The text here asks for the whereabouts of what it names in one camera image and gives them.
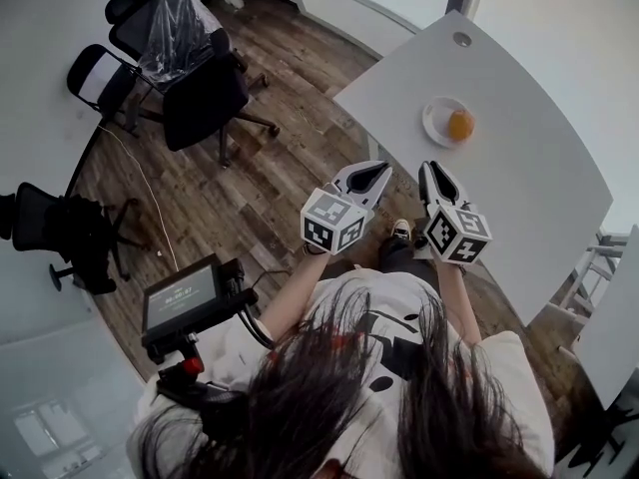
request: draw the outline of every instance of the white table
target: white table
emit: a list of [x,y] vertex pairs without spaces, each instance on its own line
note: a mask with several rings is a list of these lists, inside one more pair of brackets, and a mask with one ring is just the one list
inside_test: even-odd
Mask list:
[[572,345],[604,409],[639,363],[639,228],[634,226],[619,265]]
[[[472,44],[456,44],[455,32]],[[433,143],[422,127],[423,107],[437,96],[459,100],[475,116],[472,138],[456,150]],[[334,99],[415,180],[426,160],[452,170],[494,236],[483,264],[528,324],[612,203],[579,136],[543,89],[477,26],[450,13]]]

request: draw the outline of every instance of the white t-shirt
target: white t-shirt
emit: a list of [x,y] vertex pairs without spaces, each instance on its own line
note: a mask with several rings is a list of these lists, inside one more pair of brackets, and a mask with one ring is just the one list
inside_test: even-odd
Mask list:
[[[397,418],[402,390],[401,358],[412,346],[421,342],[418,315],[427,306],[424,291],[437,297],[430,285],[410,273],[380,273],[372,269],[356,269],[333,280],[320,282],[315,289],[311,306],[323,306],[343,286],[342,299],[356,289],[370,293],[370,312],[361,320],[371,336],[373,350],[366,372],[366,384],[360,392],[365,401],[351,425],[332,447],[325,461],[335,459],[341,463],[352,453],[348,472],[358,479],[399,477],[396,452]],[[449,341],[459,337],[448,326]],[[554,464],[552,427],[541,392],[526,359],[519,337],[510,331],[492,335],[478,344],[483,350],[489,374],[502,385],[510,413],[521,429],[524,449],[535,464],[548,475]],[[203,332],[199,349],[206,371],[201,381],[214,380],[228,384],[234,390],[247,388],[268,352],[258,344],[236,318]],[[171,401],[157,396],[151,378],[145,395],[138,405],[136,422],[157,410],[170,406]],[[159,453],[161,466],[167,470],[184,459],[182,444],[189,438],[172,435]],[[129,441],[129,456],[134,470],[139,472],[136,456],[138,436],[134,432]]]

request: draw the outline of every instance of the plastic wrap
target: plastic wrap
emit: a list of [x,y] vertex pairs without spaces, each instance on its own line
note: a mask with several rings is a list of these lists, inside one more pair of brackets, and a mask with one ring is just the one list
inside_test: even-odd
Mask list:
[[220,22],[200,0],[155,3],[139,65],[151,81],[166,87],[213,56],[209,35],[220,28]]

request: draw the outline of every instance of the wooden floor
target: wooden floor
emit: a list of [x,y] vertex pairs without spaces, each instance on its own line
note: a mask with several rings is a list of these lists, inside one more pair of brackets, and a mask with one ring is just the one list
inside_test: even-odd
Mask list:
[[[265,269],[295,266],[302,246],[299,211],[309,193],[340,168],[365,159],[363,131],[331,97],[375,60],[287,3],[245,2],[238,12],[220,0],[209,5],[249,60],[249,75],[264,72],[271,79],[267,89],[255,92],[247,110],[278,123],[282,132],[276,140],[260,126],[231,122],[232,166],[223,170],[217,137],[172,153],[164,144],[160,125],[141,123],[139,140],[112,129],[149,179],[179,266],[215,252],[222,261],[239,257],[252,281]],[[152,97],[145,106],[158,105]],[[95,299],[135,367],[149,378],[155,366],[140,345],[142,293],[174,269],[155,204],[135,163],[106,133],[92,150],[76,193],[103,204],[119,206],[127,198],[141,202],[125,220],[123,233],[151,243],[152,251],[123,248],[133,278],[123,282],[113,271],[118,290]],[[421,212],[414,181],[394,165],[372,228],[348,257],[375,266],[376,247],[394,219],[419,218]],[[283,280],[260,282],[263,306]],[[575,417],[589,409],[594,399],[580,370],[556,351],[558,344],[574,338],[574,330],[546,311],[524,328],[497,288],[472,274],[467,284],[485,334],[512,329],[521,336],[561,450]]]

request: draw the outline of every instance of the white cable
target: white cable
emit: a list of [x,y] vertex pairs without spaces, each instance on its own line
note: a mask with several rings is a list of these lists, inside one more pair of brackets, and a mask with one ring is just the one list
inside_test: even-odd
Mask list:
[[142,166],[140,165],[140,162],[138,162],[136,160],[136,158],[131,153],[129,153],[129,150],[125,147],[125,145],[122,143],[122,141],[118,138],[118,136],[115,133],[113,133],[110,130],[107,130],[106,128],[103,128],[100,125],[98,125],[98,128],[100,128],[101,130],[107,132],[114,139],[116,139],[120,143],[120,145],[122,146],[122,149],[124,149],[125,153],[129,156],[129,158],[131,158],[131,160],[133,160],[136,163],[136,165],[138,166],[138,169],[140,170],[140,174],[142,174],[142,179],[147,184],[147,188],[149,189],[149,193],[151,194],[151,197],[153,198],[153,202],[156,203],[156,208],[158,209],[158,215],[160,216],[160,224],[162,224],[162,231],[164,231],[164,236],[167,239],[167,245],[169,246],[169,250],[171,251],[171,256],[173,257],[173,263],[176,266],[176,271],[180,271],[180,267],[178,266],[178,262],[176,261],[176,255],[174,254],[173,247],[171,246],[171,240],[169,239],[169,234],[167,233],[167,228],[164,226],[164,219],[162,218],[162,212],[160,211],[160,205],[158,204],[158,200],[156,199],[156,196],[154,195],[153,190],[151,189],[151,185],[149,185],[149,182],[147,181],[147,177],[144,175],[144,171],[142,170]]

